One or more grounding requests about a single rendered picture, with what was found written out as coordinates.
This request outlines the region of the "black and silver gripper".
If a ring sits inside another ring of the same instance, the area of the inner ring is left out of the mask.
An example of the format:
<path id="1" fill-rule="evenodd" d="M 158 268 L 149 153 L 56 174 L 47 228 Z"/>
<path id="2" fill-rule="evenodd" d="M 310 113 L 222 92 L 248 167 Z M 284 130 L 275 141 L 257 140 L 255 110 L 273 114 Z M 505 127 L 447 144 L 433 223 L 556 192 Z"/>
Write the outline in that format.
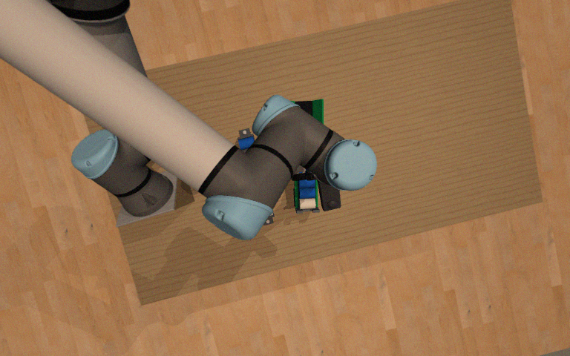
<path id="1" fill-rule="evenodd" d="M 296 172 L 294 173 L 294 175 L 292 176 L 291 180 L 292 181 L 299 181 L 299 180 L 315 180 L 316 178 L 313 176 L 312 173 L 310 173 L 310 171 L 306 171 L 307 169 L 303 168 L 302 166 L 298 166 Z M 299 173 L 302 172 L 302 173 Z"/>

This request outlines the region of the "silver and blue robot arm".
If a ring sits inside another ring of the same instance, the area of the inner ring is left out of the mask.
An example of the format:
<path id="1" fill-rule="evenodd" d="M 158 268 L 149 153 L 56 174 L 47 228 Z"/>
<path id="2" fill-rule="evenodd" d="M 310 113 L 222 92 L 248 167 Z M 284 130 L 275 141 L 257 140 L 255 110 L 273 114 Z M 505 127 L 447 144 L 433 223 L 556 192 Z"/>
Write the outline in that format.
<path id="1" fill-rule="evenodd" d="M 373 180 L 369 145 L 281 95 L 264 103 L 252 125 L 258 138 L 243 152 L 148 79 L 129 8 L 130 0 L 0 0 L 0 59 L 106 129 L 86 136 L 71 162 L 129 214 L 153 214 L 172 195 L 150 160 L 205 196 L 203 216 L 239 240 L 258 234 L 299 165 L 318 180 L 323 211 L 341 207 L 340 191 Z"/>

